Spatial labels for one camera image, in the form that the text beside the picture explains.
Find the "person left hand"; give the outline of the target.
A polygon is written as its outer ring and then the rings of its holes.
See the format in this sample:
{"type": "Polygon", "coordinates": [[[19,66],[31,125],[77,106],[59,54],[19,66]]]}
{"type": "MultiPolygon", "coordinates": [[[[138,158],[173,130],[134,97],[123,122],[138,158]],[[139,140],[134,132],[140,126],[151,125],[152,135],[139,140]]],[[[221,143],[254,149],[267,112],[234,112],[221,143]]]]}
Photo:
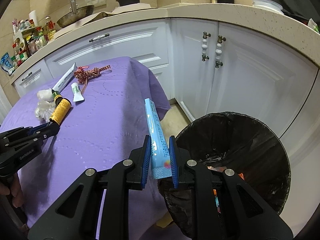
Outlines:
{"type": "Polygon", "coordinates": [[[5,186],[3,183],[0,183],[0,187],[1,195],[12,196],[12,204],[15,208],[22,207],[24,203],[24,196],[17,173],[13,175],[13,181],[9,187],[5,186]]]}

